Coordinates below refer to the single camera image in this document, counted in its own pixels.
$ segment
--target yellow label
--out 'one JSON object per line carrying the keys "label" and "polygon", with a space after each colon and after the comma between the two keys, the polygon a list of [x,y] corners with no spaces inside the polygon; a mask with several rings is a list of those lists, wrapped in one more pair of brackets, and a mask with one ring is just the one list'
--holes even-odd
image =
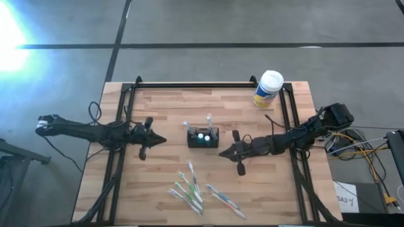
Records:
{"label": "yellow label", "polygon": [[270,106],[270,103],[268,100],[265,100],[265,97],[259,96],[259,95],[254,95],[254,103],[257,107],[259,108],[266,108]]}

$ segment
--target cable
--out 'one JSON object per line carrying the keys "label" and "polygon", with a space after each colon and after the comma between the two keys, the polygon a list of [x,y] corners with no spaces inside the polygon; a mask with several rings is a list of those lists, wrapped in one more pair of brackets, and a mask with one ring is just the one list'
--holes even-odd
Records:
{"label": "cable", "polygon": [[[383,151],[383,150],[387,150],[387,147],[373,149],[373,150],[365,150],[365,151],[356,151],[356,152],[343,153],[343,154],[340,154],[340,157],[347,156],[347,155],[350,155],[350,154],[364,154],[364,153],[371,153],[371,152]],[[338,159],[338,157],[328,158],[328,160],[336,160],[336,159]]]}
{"label": "cable", "polygon": [[[92,113],[92,111],[91,111],[92,105],[95,105],[95,106],[97,107],[97,117],[94,117],[94,116],[93,116],[93,113]],[[124,122],[122,122],[122,123],[120,123],[120,124],[118,124],[118,125],[105,125],[105,124],[101,124],[101,123],[99,122],[99,120],[101,119],[101,116],[102,116],[102,110],[101,110],[100,105],[99,105],[97,102],[95,102],[95,101],[90,102],[90,104],[88,105],[87,110],[88,110],[88,114],[89,114],[90,118],[92,119],[92,121],[89,122],[89,123],[85,123],[85,124],[54,124],[54,123],[51,123],[51,124],[41,125],[40,127],[37,127],[36,130],[35,130],[35,132],[37,132],[39,129],[43,129],[43,128],[46,128],[46,127],[52,126],[52,125],[68,125],[68,126],[78,126],[78,127],[80,127],[80,126],[88,126],[88,125],[92,125],[92,124],[97,124],[97,125],[102,125],[102,126],[108,127],[108,128],[116,128],[116,127],[120,127],[120,126],[126,124],[126,123],[129,122],[129,121],[132,122],[132,123],[135,123],[135,124],[137,123],[137,122],[134,122],[134,121],[132,121],[132,120],[125,120]]]}
{"label": "cable", "polygon": [[[379,214],[382,214],[384,212],[376,209],[375,207],[373,207],[372,205],[368,204],[365,200],[363,200],[362,198],[360,198],[358,195],[355,195],[354,193],[352,193],[351,191],[349,191],[348,189],[346,189],[344,186],[342,186],[339,182],[334,181],[336,184],[338,184],[341,188],[343,188],[344,190],[346,190],[347,192],[349,192],[350,194],[354,195],[356,198],[358,198],[358,200],[362,201],[364,204],[366,204],[368,207],[372,208],[373,210],[377,211]],[[389,221],[390,223],[394,224],[395,226],[396,223],[392,222],[390,219],[385,218],[387,221]]]}
{"label": "cable", "polygon": [[13,176],[12,176],[12,174],[11,174],[11,168],[10,168],[10,166],[8,165],[8,161],[7,161],[7,160],[4,161],[4,166],[7,166],[7,167],[8,167],[8,174],[9,174],[9,178],[10,178],[10,191],[8,192],[8,195],[7,195],[6,199],[4,200],[3,204],[1,204],[1,206],[0,206],[0,212],[1,212],[1,211],[3,210],[3,208],[6,206],[6,203],[7,203],[8,199],[10,198],[10,195],[11,195],[13,189],[14,189]]}
{"label": "cable", "polygon": [[88,160],[89,160],[90,158],[92,158],[93,156],[99,154],[99,152],[101,152],[101,151],[103,151],[103,150],[105,150],[105,148],[102,148],[101,150],[97,151],[96,153],[93,153],[92,155],[90,155],[90,156],[87,158],[86,161],[88,161]]}
{"label": "cable", "polygon": [[402,128],[394,128],[394,127],[371,127],[371,126],[355,126],[351,125],[350,127],[356,127],[360,129],[393,129],[393,130],[404,130],[404,127]]}
{"label": "cable", "polygon": [[344,147],[344,148],[337,149],[336,151],[330,152],[330,153],[328,153],[327,155],[333,154],[333,153],[335,153],[335,152],[342,151],[342,150],[347,149],[347,148],[351,148],[351,147],[353,147],[353,146],[358,146],[358,145],[360,145],[360,144],[365,144],[365,143],[369,143],[369,142],[373,142],[373,141],[378,141],[378,140],[382,140],[382,139],[385,139],[385,137],[377,138],[377,139],[371,139],[371,140],[364,141],[364,142],[361,142],[361,143],[356,143],[356,144],[353,144],[353,145],[349,145],[349,146],[346,146],[346,147]]}
{"label": "cable", "polygon": [[334,145],[334,143],[335,143],[335,140],[336,140],[336,137],[334,137],[333,142],[332,142],[331,145],[326,149],[326,152],[328,152],[328,151],[333,147],[333,145]]}
{"label": "cable", "polygon": [[251,140],[251,141],[253,140],[253,138],[251,137],[250,134],[245,134],[245,135],[242,137],[242,141],[243,141],[243,142],[244,142],[244,139],[246,138],[246,136],[250,137],[250,140]]}
{"label": "cable", "polygon": [[[333,135],[333,138],[334,138],[334,140],[333,140],[333,144],[334,144],[334,142],[336,141],[336,137],[337,137],[337,135],[336,134],[332,134],[331,133],[331,135]],[[330,149],[332,148],[332,146],[330,146],[328,149],[329,150],[327,150],[326,151],[326,153],[328,153],[329,151],[330,151]],[[341,156],[341,155],[339,155],[339,154],[334,154],[335,156],[337,156],[337,158],[338,159],[340,159],[340,160],[342,160],[342,161],[349,161],[349,160],[352,160],[352,159],[358,159],[358,158],[356,158],[356,155],[357,154],[352,154],[352,156],[351,157],[348,157],[348,158],[344,158],[343,156]]]}
{"label": "cable", "polygon": [[309,150],[309,149],[308,149],[308,150],[305,150],[304,155],[306,156],[306,159],[309,159],[309,158],[310,158],[310,155],[311,155],[310,150]]}
{"label": "cable", "polygon": [[[385,144],[386,144],[386,143],[381,144],[380,146],[378,146],[378,147],[375,149],[375,151],[376,151],[376,150],[382,150],[382,149],[383,149],[382,146],[385,145]],[[380,163],[380,165],[381,165],[381,168],[383,169],[383,172],[384,172],[383,178],[381,178],[377,172],[376,172],[376,174],[378,175],[378,177],[380,178],[380,180],[382,181],[382,183],[384,183],[383,181],[384,181],[384,180],[386,179],[386,177],[387,177],[387,171],[386,171],[384,165],[382,164],[382,162],[381,162],[379,156],[377,155],[377,153],[376,153],[376,152],[373,152],[373,153],[370,153],[370,154],[374,154],[374,156],[375,156],[375,157],[377,158],[377,160],[379,161],[379,163]]]}
{"label": "cable", "polygon": [[398,196],[398,198],[402,201],[402,203],[404,203],[404,201],[403,201],[403,199],[401,198],[401,196],[400,196],[400,188],[402,188],[403,187],[403,185],[400,185],[400,186],[398,186],[398,188],[397,188],[397,196]]}
{"label": "cable", "polygon": [[[124,113],[125,113],[125,116],[126,116],[126,118],[128,118],[128,113],[126,112],[126,106],[124,106]],[[133,120],[130,120],[132,123],[134,123],[134,124],[139,124],[139,122],[135,122],[135,121],[133,121]]]}
{"label": "cable", "polygon": [[285,126],[283,126],[283,125],[281,125],[281,124],[275,122],[274,120],[272,120],[272,118],[271,118],[268,114],[264,114],[264,116],[265,116],[268,120],[270,120],[270,122],[276,124],[276,125],[279,126],[279,127],[285,128]]}
{"label": "cable", "polygon": [[[358,145],[359,145],[359,144],[358,144],[354,139],[352,139],[352,137],[350,137],[350,136],[347,136],[347,135],[344,135],[344,134],[340,134],[340,133],[333,133],[333,135],[335,135],[335,136],[342,136],[342,137],[345,137],[345,138],[351,140],[351,141],[354,143],[354,146],[358,146]],[[368,155],[367,155],[367,154],[364,154],[364,156],[365,156],[367,162],[369,162],[369,166],[371,166],[371,168],[372,168],[373,179],[374,179],[375,182],[377,182],[377,176],[376,176],[376,171],[375,171],[375,169],[374,169],[374,166],[373,166],[371,160],[369,159]]]}
{"label": "cable", "polygon": [[74,163],[74,165],[76,165],[78,171],[80,171],[80,173],[83,173],[83,170],[81,170],[81,168],[77,165],[77,163],[76,163],[76,161],[75,161],[74,159],[72,159],[72,158],[70,158],[69,156],[66,156],[65,154],[63,154],[63,152],[60,151],[59,149],[57,149],[57,148],[48,140],[48,138],[46,138],[45,136],[41,136],[41,137],[44,138],[44,139],[46,140],[46,142],[48,142],[49,145],[50,145],[53,149],[55,149],[59,154],[61,154],[61,155],[62,155],[63,157],[65,157],[65,158],[71,160],[71,161]]}
{"label": "cable", "polygon": [[[383,145],[384,145],[384,144],[381,144],[381,145],[378,146],[375,150],[381,148],[381,146],[383,146]],[[385,167],[383,166],[383,164],[381,163],[381,160],[379,159],[379,157],[378,157],[378,156],[376,156],[376,157],[377,157],[377,159],[379,160],[379,162],[380,162],[380,164],[381,164],[381,166],[382,166],[382,168],[383,168],[384,177],[383,177],[383,178],[380,177],[380,175],[379,175],[379,173],[378,173],[377,171],[376,171],[376,175],[377,175],[377,177],[379,177],[380,182],[381,182],[381,184],[383,185],[384,190],[386,191],[387,196],[390,197],[390,193],[389,193],[389,191],[388,191],[388,189],[387,189],[386,184],[384,183],[384,180],[385,180],[386,177],[387,177],[386,169],[385,169]]]}

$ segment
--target green toothbrush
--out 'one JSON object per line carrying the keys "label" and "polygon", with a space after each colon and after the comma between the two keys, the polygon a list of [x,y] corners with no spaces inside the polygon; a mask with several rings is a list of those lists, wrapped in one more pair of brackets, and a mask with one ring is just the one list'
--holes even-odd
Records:
{"label": "green toothbrush", "polygon": [[185,180],[185,182],[188,184],[189,189],[194,192],[195,197],[201,202],[203,203],[203,200],[201,198],[201,196],[199,196],[198,192],[195,190],[195,188],[188,182],[188,180],[185,178],[185,175],[182,172],[179,172],[179,176],[182,177],[182,179]]}
{"label": "green toothbrush", "polygon": [[189,195],[189,193],[188,193],[187,191],[185,191],[185,189],[181,186],[181,184],[179,184],[178,182],[176,182],[176,183],[174,183],[174,184],[175,184],[175,186],[177,186],[179,189],[181,189],[181,190],[185,193],[186,197],[187,197],[197,208],[199,208],[201,211],[203,210],[203,207],[202,207],[200,204],[198,204],[198,202],[196,202],[196,200],[194,199],[194,197],[192,197],[191,195]]}

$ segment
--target printed label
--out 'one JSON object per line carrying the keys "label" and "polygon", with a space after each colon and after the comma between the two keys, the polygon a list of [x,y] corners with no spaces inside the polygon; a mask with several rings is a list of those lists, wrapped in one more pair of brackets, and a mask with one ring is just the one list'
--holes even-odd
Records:
{"label": "printed label", "polygon": [[277,94],[278,92],[267,93],[258,86],[254,95],[254,103],[260,108],[268,107]]}

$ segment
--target black stand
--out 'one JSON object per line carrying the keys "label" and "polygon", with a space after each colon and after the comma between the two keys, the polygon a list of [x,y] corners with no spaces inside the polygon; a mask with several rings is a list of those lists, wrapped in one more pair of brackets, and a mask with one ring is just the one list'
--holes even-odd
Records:
{"label": "black stand", "polygon": [[[193,134],[187,131],[187,142],[189,148],[218,148],[219,147],[219,128],[214,127],[213,132],[216,134],[217,139],[213,138],[209,129],[192,127]],[[205,141],[205,136],[209,136],[210,140]]]}
{"label": "black stand", "polygon": [[41,154],[37,154],[35,152],[25,150],[23,148],[19,148],[17,146],[13,146],[7,143],[4,139],[0,139],[0,151],[8,154],[12,154],[15,156],[24,156],[28,157],[31,160],[40,161],[42,164],[48,164],[51,160],[50,157],[43,156]]}

